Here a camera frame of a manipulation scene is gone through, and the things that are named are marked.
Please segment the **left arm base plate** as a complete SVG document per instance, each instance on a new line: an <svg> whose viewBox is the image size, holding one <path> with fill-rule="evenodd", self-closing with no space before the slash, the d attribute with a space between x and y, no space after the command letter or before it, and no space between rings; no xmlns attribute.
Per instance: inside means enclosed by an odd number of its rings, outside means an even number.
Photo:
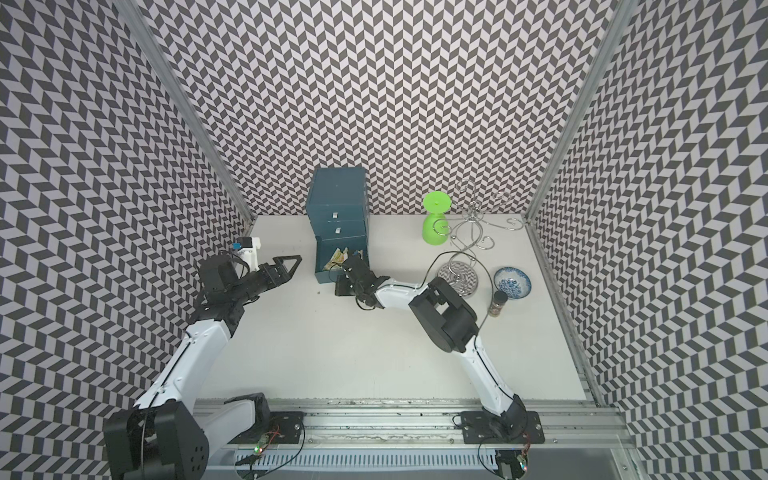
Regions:
<svg viewBox="0 0 768 480"><path fill-rule="evenodd" d="M305 414L301 411L272 412L268 421L235 436L230 444L298 445L302 439Z"/></svg>

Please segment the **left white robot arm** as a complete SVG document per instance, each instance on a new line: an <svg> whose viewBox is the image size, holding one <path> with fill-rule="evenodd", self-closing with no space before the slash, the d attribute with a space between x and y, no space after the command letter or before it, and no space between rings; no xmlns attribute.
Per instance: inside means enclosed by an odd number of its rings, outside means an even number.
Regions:
<svg viewBox="0 0 768 480"><path fill-rule="evenodd" d="M302 258L277 256L259 263L255 248L201 262L202 290L178 350L132 407L104 425L105 450L114 479L199 479L212 455L239 436L260 439L271 412L261 393L227 400L213 415L193 415L216 359L232 340L246 306L288 283Z"/></svg>

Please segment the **pale yellow cookie packet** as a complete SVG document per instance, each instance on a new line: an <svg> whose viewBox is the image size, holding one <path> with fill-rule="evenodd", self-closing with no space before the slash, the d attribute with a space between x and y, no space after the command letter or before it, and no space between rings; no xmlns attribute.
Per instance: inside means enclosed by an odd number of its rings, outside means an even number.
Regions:
<svg viewBox="0 0 768 480"><path fill-rule="evenodd" d="M325 264L323 267L324 270L331 270L332 268L335 268L337 266L340 266L343 263L342 258L333 258L329 262Z"/></svg>

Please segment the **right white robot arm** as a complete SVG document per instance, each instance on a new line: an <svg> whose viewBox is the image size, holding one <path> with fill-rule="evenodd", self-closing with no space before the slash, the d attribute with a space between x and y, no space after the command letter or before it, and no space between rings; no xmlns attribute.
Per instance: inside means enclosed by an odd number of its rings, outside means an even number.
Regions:
<svg viewBox="0 0 768 480"><path fill-rule="evenodd" d="M339 265L338 296L352 296L362 309L400 309L411 312L432 343L455 356L474 387L482 410L470 430L485 440L525 442L533 426L530 412L512 392L486 354L473 308L443 278L421 284L400 283L378 276L359 256Z"/></svg>

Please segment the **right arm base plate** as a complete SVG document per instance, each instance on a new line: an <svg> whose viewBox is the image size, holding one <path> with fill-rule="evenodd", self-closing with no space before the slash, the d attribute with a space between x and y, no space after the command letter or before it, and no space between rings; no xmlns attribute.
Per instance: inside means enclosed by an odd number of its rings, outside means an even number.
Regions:
<svg viewBox="0 0 768 480"><path fill-rule="evenodd" d="M484 410L463 411L459 414L458 425L463 441L468 445L545 443L540 416L535 411L527 411L521 420L504 420Z"/></svg>

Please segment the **dark teal drawer box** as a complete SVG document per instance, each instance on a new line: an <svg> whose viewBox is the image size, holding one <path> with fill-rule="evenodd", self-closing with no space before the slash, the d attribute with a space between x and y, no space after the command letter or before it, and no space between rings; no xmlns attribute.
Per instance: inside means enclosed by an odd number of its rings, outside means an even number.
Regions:
<svg viewBox="0 0 768 480"><path fill-rule="evenodd" d="M349 255L369 261L367 172L363 167L316 169L305 208L316 240L318 283L333 283L341 273L340 266L323 269L336 249L347 248Z"/></svg>

